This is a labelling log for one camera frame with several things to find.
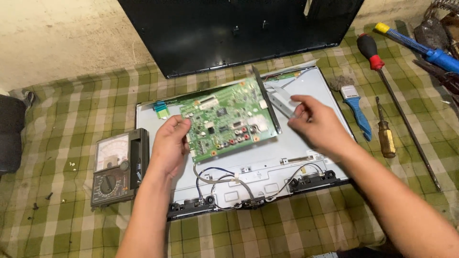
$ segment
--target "green circuit board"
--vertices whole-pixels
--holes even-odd
[[[277,135],[255,77],[215,91],[180,108],[191,119],[187,134],[194,162]]]

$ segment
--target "checkered fabric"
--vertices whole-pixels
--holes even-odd
[[[459,220],[458,113],[446,90],[411,60],[408,49],[352,28],[339,47],[256,64],[261,73],[320,58],[328,81],[350,76],[375,136],[366,142],[349,107],[334,93],[358,143],[428,201],[455,227]],[[394,22],[401,32],[404,23]],[[376,40],[384,72],[444,190],[435,191],[385,86],[359,53],[357,35]],[[166,80],[155,64],[30,86],[38,100],[22,132],[22,165],[0,181],[0,248],[11,257],[113,257],[132,203],[92,210],[95,143],[132,130],[137,103],[207,89],[243,78],[247,66]],[[379,96],[397,156],[383,158],[377,138]],[[50,192],[53,196],[45,199]],[[39,209],[33,210],[33,203]],[[385,241],[364,199],[351,185],[292,196],[258,210],[205,214],[168,224],[169,257],[307,257]]]

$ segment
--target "blue tool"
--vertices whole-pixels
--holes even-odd
[[[400,34],[399,32],[391,29],[389,26],[381,22],[376,24],[375,29],[386,34],[391,39],[402,42],[405,46],[415,50],[422,55],[425,55],[426,61],[438,65],[447,72],[459,73],[459,61],[447,55],[441,49],[437,48],[433,50],[424,45],[421,45],[416,40]]]
[[[364,132],[365,139],[367,141],[371,141],[371,127],[358,105],[360,96],[358,95],[357,90],[353,85],[348,85],[341,87],[340,91],[343,96],[344,103],[348,104],[352,109],[358,127]]]

